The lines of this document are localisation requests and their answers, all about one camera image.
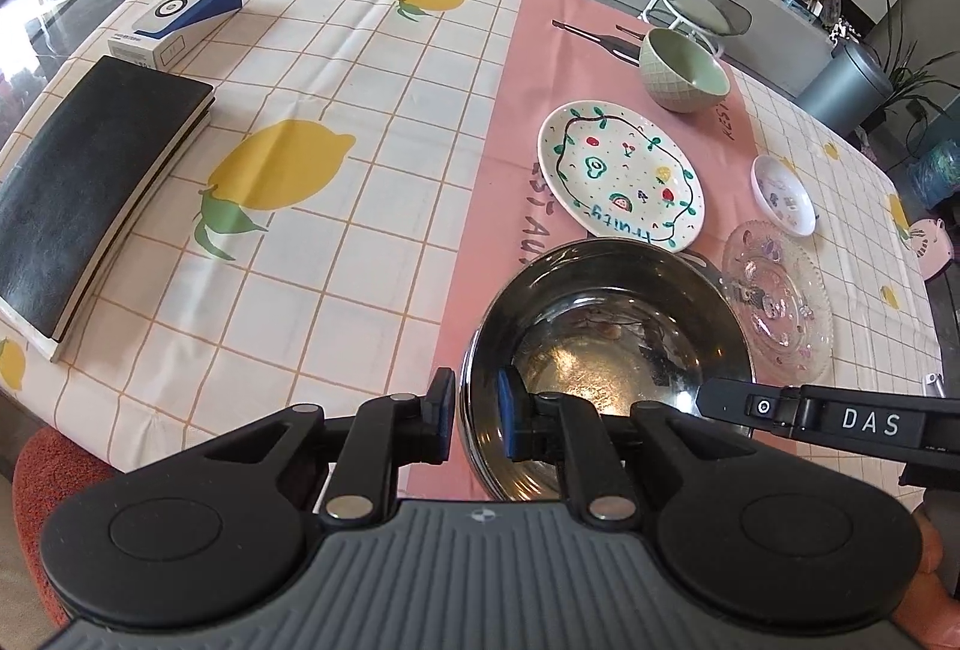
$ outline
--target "white box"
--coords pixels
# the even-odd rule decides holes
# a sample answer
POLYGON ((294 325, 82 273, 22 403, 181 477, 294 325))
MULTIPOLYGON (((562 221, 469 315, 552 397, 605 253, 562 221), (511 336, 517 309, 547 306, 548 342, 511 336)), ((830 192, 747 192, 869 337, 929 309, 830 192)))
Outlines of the white box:
POLYGON ((243 7, 243 0, 161 0, 107 39, 110 54, 169 71, 186 52, 243 7))

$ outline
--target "stainless steel pot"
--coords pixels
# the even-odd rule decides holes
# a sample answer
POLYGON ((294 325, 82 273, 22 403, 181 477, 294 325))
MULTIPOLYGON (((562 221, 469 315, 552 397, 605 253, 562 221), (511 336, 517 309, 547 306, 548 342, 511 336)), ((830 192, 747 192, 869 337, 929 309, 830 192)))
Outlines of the stainless steel pot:
POLYGON ((754 378, 723 295, 677 255, 606 238, 541 255, 491 303, 461 372, 467 455, 487 490, 507 500, 555 498, 559 490, 552 466, 503 454, 494 380, 509 364, 531 393, 574 394, 613 415, 639 400, 696 414, 707 377, 754 378))

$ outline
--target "white plate with fruit pattern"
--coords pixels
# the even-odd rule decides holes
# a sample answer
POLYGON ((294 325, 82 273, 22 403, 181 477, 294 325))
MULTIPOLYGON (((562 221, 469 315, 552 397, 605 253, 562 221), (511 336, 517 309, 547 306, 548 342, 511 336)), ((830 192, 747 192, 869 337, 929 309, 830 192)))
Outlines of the white plate with fruit pattern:
POLYGON ((636 111, 603 100, 560 106, 536 144, 563 208, 595 236, 678 252, 704 226, 704 191, 673 140, 636 111))

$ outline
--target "tablecloth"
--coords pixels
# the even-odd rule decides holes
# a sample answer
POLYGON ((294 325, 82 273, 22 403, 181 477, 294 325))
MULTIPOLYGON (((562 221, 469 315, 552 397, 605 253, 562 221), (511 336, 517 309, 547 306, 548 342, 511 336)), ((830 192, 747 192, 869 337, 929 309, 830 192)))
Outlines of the tablecloth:
MULTIPOLYGON (((107 52, 107 36, 157 1, 127 0, 68 60, 0 150, 0 179, 107 52)), ((635 67, 553 22, 628 42, 645 29, 589 0, 244 0, 174 68, 216 88, 210 126, 136 223, 62 362, 0 322, 0 340, 26 359, 5 390, 123 471, 290 403, 347 415, 371 396, 421 393, 436 365, 459 369, 479 324, 483 300, 464 305, 465 290, 496 290, 523 262, 584 235, 549 197, 536 131, 556 105, 606 98, 650 114, 697 167, 707 226, 693 249, 704 256, 760 216, 743 178, 752 155, 793 164, 820 217, 800 242, 833 308, 821 382, 920 393, 940 353, 890 180, 733 68, 724 106, 666 114, 635 67), (250 139, 289 121, 323 126, 306 132, 302 152, 337 164, 291 190, 260 160, 261 199, 234 204, 260 229, 211 229, 203 192, 228 190, 256 157, 250 139), (728 193, 712 196, 719 181, 728 193)), ((894 463, 797 451, 918 500, 896 485, 894 463)), ((456 447, 448 465, 403 482, 411 495, 477 490, 456 447)))

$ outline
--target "black leather book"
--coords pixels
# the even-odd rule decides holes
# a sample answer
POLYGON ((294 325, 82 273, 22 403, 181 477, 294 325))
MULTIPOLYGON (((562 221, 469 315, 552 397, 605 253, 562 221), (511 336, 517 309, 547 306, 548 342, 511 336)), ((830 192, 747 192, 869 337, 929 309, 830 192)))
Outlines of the black leather book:
POLYGON ((0 184, 0 313, 49 359, 212 101, 209 84, 102 57, 0 184))

